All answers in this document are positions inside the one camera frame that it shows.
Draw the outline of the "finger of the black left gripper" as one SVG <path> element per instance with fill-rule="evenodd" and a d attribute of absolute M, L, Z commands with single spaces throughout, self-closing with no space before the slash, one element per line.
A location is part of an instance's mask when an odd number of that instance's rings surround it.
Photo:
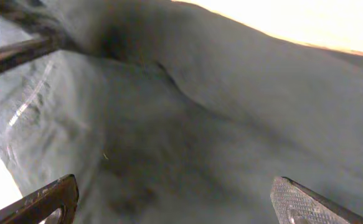
<path fill-rule="evenodd" d="M 40 37 L 0 47 L 0 74 L 57 50 L 57 40 Z"/>

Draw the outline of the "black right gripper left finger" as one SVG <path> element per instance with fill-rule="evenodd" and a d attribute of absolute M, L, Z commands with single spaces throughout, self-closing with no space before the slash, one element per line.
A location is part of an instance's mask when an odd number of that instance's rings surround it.
<path fill-rule="evenodd" d="M 0 210 L 0 224 L 72 224 L 79 200 L 77 180 L 65 175 Z"/>

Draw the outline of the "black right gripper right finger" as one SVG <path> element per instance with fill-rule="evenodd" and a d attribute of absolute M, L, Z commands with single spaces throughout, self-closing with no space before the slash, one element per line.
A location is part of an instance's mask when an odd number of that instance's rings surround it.
<path fill-rule="evenodd" d="M 273 179 L 270 198 L 279 224 L 363 224 L 363 216 L 287 177 Z"/>

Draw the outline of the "black shorts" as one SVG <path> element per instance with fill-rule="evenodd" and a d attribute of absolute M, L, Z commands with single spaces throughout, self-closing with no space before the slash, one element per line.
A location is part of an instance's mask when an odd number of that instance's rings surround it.
<path fill-rule="evenodd" d="M 71 39 L 0 75 L 22 194 L 77 179 L 76 223 L 276 223 L 289 177 L 363 216 L 363 57 L 173 1 L 21 1 Z"/>

